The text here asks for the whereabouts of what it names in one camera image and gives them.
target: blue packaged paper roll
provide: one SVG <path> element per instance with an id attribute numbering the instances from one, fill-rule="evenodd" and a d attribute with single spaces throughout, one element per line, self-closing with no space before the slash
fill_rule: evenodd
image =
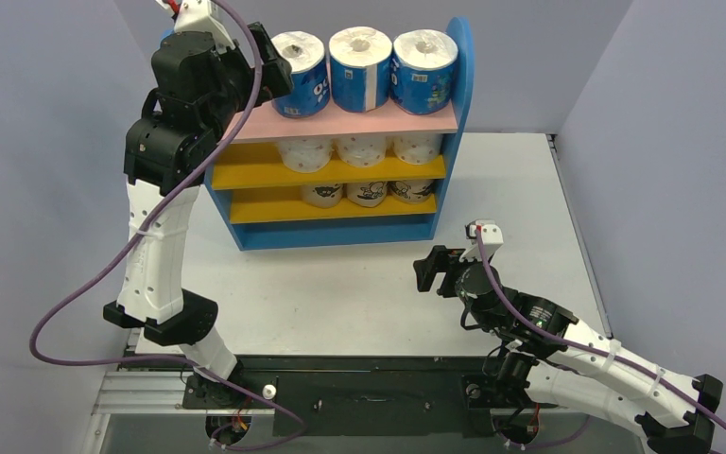
<path id="1" fill-rule="evenodd" d="M 458 45 L 436 30 L 416 30 L 393 41 L 391 90 L 394 102 L 411 114 L 439 111 L 452 97 Z"/>
<path id="2" fill-rule="evenodd" d="M 390 38 L 368 26 L 353 26 L 333 35 L 329 47 L 336 104 L 350 112 L 366 112 L 385 104 L 389 93 Z"/>
<path id="3" fill-rule="evenodd" d="M 317 114 L 330 101 L 324 43 L 303 31 L 280 33 L 271 39 L 291 67 L 293 92 L 274 99 L 274 109 L 288 118 Z"/>

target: blue shelf side panel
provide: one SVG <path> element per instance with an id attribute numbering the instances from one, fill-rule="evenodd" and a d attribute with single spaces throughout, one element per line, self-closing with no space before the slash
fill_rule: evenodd
<path id="1" fill-rule="evenodd" d="M 418 241 L 433 238 L 455 158 L 458 156 L 460 139 L 466 127 L 466 117 L 472 104 L 475 83 L 475 49 L 469 21 L 465 17 L 453 18 L 446 28 L 446 33 L 458 44 L 458 76 L 452 92 L 452 107 L 458 121 L 458 132 L 446 134 L 441 146 L 441 154 L 446 164 L 446 178 L 440 181 L 436 189 L 438 205 L 436 213 L 232 224 L 230 208 L 233 191 L 213 189 L 213 170 L 210 167 L 205 175 L 207 191 L 241 251 Z"/>
<path id="2" fill-rule="evenodd" d="M 469 20 L 465 17 L 453 17 L 446 27 L 449 35 L 458 45 L 458 76 L 455 79 L 455 88 L 452 91 L 452 107 L 455 110 L 455 119 L 458 121 L 458 132 L 447 134 L 443 139 L 442 153 L 446 164 L 446 178 L 440 181 L 436 188 L 436 204 L 438 209 L 430 226 L 430 238 L 436 234 L 438 221 L 441 217 L 443 201 L 446 199 L 446 190 L 455 168 L 455 159 L 458 157 L 460 139 L 466 129 L 466 118 L 472 106 L 472 92 L 475 88 L 475 43 L 472 40 L 472 30 Z"/>

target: paper roll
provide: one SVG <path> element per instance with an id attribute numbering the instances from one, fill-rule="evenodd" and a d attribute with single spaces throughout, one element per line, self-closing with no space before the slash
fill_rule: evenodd
<path id="1" fill-rule="evenodd" d="M 393 153 L 415 165 L 428 164 L 441 154 L 442 134 L 403 134 L 393 137 Z"/>
<path id="2" fill-rule="evenodd" d="M 336 148 L 344 163 L 371 167 L 386 159 L 388 141 L 384 135 L 348 135 L 336 138 Z"/>
<path id="3" fill-rule="evenodd" d="M 391 41 L 369 26 L 353 26 L 332 38 L 332 95 L 341 109 L 366 112 L 382 106 L 389 93 Z"/>
<path id="4" fill-rule="evenodd" d="M 405 203 L 421 203 L 433 193 L 433 180 L 401 180 L 389 183 L 390 193 Z"/>
<path id="5" fill-rule="evenodd" d="M 318 208 L 332 208 L 343 198 L 343 184 L 306 184 L 301 187 L 302 200 Z"/>
<path id="6" fill-rule="evenodd" d="M 411 114 L 432 114 L 449 103 L 458 45 L 446 33 L 415 30 L 393 42 L 391 97 Z"/>
<path id="7" fill-rule="evenodd" d="M 296 139 L 277 142 L 283 164 L 300 173 L 313 173 L 330 162 L 333 154 L 331 139 Z"/>
<path id="8" fill-rule="evenodd" d="M 360 206 L 374 207 L 388 194 L 386 182 L 346 183 L 346 197 Z"/>
<path id="9" fill-rule="evenodd" d="M 291 67 L 293 91 L 271 103 L 282 116 L 302 118 L 317 114 L 330 101 L 330 82 L 324 43 L 303 31 L 280 33 L 271 39 Z"/>

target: wall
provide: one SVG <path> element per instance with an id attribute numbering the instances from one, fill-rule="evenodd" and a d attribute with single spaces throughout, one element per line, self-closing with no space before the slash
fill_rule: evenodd
<path id="1" fill-rule="evenodd" d="M 104 369 L 41 364 L 35 322 L 127 238 L 124 134 L 150 71 L 112 2 L 0 2 L 0 452 L 78 452 Z M 41 349 L 103 358 L 120 276 L 52 322 Z"/>
<path id="2" fill-rule="evenodd" d="M 171 21 L 152 0 L 114 0 L 150 56 Z M 471 131 L 558 131 L 631 0 L 233 0 L 271 36 L 309 31 L 327 42 L 338 30 L 369 25 L 391 38 L 417 28 L 444 30 L 467 16 L 477 53 Z M 224 23 L 228 26 L 231 19 Z M 243 41 L 236 28 L 232 35 Z"/>
<path id="3" fill-rule="evenodd" d="M 633 2 L 558 148 L 615 334 L 726 418 L 726 1 Z"/>

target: tabletop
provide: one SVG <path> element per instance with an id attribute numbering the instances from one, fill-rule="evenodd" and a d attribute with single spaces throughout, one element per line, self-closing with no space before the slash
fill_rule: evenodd
<path id="1" fill-rule="evenodd" d="M 216 329 L 237 354 L 484 356 L 498 339 L 460 329 L 458 299 L 417 292 L 412 263 L 436 244 L 468 246 L 463 226 L 492 218 L 502 282 L 605 333 L 553 160 L 544 134 L 464 134 L 435 240 L 409 243 L 240 252 L 202 189 L 182 284 L 218 302 Z M 144 338 L 135 351 L 180 353 Z"/>

